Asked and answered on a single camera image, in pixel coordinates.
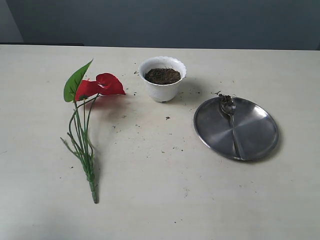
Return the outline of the red artificial anthurium flower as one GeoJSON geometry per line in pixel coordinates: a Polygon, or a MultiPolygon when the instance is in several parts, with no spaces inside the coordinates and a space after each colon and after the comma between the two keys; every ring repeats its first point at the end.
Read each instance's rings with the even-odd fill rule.
{"type": "Polygon", "coordinates": [[[89,61],[76,70],[66,81],[63,89],[63,100],[73,103],[73,113],[68,122],[70,143],[61,139],[65,147],[80,161],[91,196],[95,204],[99,203],[98,187],[95,176],[95,152],[89,137],[89,124],[92,109],[96,100],[103,96],[125,95],[120,80],[111,73],[101,73],[95,80],[84,79],[91,65],[89,61]]]}

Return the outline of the dark soil in pot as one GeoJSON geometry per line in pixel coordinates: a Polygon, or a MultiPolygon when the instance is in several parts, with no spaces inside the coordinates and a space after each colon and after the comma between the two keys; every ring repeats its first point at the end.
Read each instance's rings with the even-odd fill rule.
{"type": "Polygon", "coordinates": [[[153,68],[144,75],[144,78],[153,84],[169,85],[178,82],[181,74],[172,68],[153,68]]]}

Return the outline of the clump of soil on spork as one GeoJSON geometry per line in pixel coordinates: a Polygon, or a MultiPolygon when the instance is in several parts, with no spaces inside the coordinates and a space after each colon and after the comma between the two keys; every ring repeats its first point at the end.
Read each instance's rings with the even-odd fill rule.
{"type": "Polygon", "coordinates": [[[234,105],[234,101],[230,95],[219,94],[220,104],[225,107],[231,107],[234,105]]]}

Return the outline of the stainless steel spork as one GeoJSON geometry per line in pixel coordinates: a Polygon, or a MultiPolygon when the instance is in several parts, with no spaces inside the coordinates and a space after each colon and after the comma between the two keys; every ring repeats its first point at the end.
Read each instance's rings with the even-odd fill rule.
{"type": "Polygon", "coordinates": [[[239,138],[238,138],[238,135],[236,132],[235,123],[234,123],[234,114],[236,112],[236,105],[234,103],[234,105],[232,105],[231,107],[225,107],[225,106],[221,105],[221,102],[220,102],[220,109],[225,115],[227,115],[229,117],[229,124],[232,128],[232,137],[233,137],[235,152],[237,154],[238,159],[244,161],[245,154],[244,154],[243,148],[240,144],[240,141],[239,141],[239,138]]]}

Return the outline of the white plastic flower pot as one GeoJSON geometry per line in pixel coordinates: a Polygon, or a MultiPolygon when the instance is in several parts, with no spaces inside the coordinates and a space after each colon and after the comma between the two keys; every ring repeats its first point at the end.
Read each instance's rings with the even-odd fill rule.
{"type": "Polygon", "coordinates": [[[144,81],[148,95],[156,102],[164,103],[172,100],[179,90],[179,86],[187,75],[186,66],[178,59],[168,56],[155,56],[146,59],[138,68],[139,75],[144,81]],[[157,84],[146,79],[146,75],[153,69],[172,69],[179,72],[180,79],[170,84],[157,84]]]}

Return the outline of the round stainless steel plate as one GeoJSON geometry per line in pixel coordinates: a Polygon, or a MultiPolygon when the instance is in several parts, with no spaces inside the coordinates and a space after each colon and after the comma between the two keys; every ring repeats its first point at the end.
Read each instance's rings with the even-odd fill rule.
{"type": "MultiPolygon", "coordinates": [[[[235,130],[242,146],[244,161],[268,156],[277,146],[279,130],[272,116],[247,99],[232,97],[236,106],[235,130]]],[[[220,108],[220,98],[203,102],[195,111],[194,129],[202,142],[218,154],[238,161],[229,117],[220,108]]]]}

